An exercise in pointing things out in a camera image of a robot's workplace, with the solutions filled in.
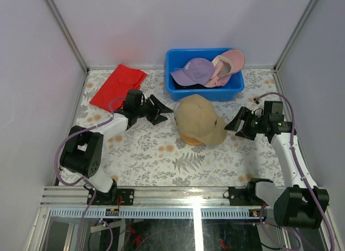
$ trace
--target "purple cap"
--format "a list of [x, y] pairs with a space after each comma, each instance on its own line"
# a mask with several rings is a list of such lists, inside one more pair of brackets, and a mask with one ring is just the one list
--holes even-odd
[[215, 72], [215, 66], [205, 58], [194, 58], [181, 69], [171, 73], [172, 77], [182, 86], [206, 85]]

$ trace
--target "table surface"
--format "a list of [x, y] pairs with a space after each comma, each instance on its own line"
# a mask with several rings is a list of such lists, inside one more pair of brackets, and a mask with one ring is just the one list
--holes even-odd
[[[175, 102], [164, 89], [164, 70], [143, 70], [147, 78], [141, 85], [146, 94], [154, 94], [162, 103], [174, 108]], [[241, 106], [257, 108], [253, 97], [276, 92], [270, 69], [242, 70], [245, 89], [233, 101], [213, 102], [216, 112], [229, 123]], [[91, 71], [81, 105], [77, 125], [90, 127], [110, 114], [89, 104], [106, 81], [111, 70]], [[265, 100], [278, 100], [268, 96]], [[284, 185], [278, 158], [263, 135], [255, 141], [236, 137], [229, 132], [218, 146], [189, 146], [179, 137], [173, 114], [153, 126], [139, 119], [129, 130], [103, 143], [101, 164], [107, 174], [122, 186], [245, 186], [252, 177], [268, 178]], [[78, 176], [66, 169], [61, 176], [68, 182]]]

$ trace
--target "beige cap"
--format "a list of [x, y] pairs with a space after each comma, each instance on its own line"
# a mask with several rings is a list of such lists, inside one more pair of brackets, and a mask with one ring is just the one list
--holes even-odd
[[216, 114], [212, 103], [198, 94], [181, 100], [176, 122], [183, 135], [208, 145], [219, 145], [227, 135], [225, 121]]

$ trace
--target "perforated metal strip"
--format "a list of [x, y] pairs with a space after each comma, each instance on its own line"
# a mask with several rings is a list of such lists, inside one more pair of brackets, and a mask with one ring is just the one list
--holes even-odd
[[[80, 218], [84, 208], [52, 208], [51, 216]], [[248, 209], [201, 209], [202, 219], [247, 219]], [[124, 219], [192, 219], [193, 209], [135, 209], [121, 208], [120, 214], [105, 208], [90, 208], [85, 218], [124, 218]]]

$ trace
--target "white wall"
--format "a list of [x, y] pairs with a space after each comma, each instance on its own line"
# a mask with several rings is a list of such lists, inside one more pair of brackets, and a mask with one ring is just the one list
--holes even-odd
[[172, 48], [274, 65], [309, 0], [54, 0], [89, 66], [163, 66]]
[[345, 241], [345, 0], [320, 0], [280, 75], [316, 182]]
[[83, 72], [43, 0], [0, 0], [0, 250], [22, 250]]

